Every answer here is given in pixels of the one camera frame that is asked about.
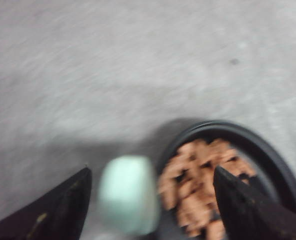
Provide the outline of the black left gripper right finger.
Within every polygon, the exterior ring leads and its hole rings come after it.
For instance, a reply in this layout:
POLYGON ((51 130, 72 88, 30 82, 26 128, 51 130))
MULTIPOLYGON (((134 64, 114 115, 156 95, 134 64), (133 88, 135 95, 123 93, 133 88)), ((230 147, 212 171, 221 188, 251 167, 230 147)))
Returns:
POLYGON ((215 168, 213 186, 229 239, 296 240, 295 213, 220 166, 215 168))

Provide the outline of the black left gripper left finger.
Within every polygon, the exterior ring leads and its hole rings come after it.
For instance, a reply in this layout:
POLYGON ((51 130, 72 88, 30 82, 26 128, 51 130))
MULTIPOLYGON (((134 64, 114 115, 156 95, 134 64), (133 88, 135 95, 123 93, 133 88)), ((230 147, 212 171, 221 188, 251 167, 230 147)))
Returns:
POLYGON ((0 240, 78 240, 88 212, 92 172, 85 167, 0 220, 0 240))

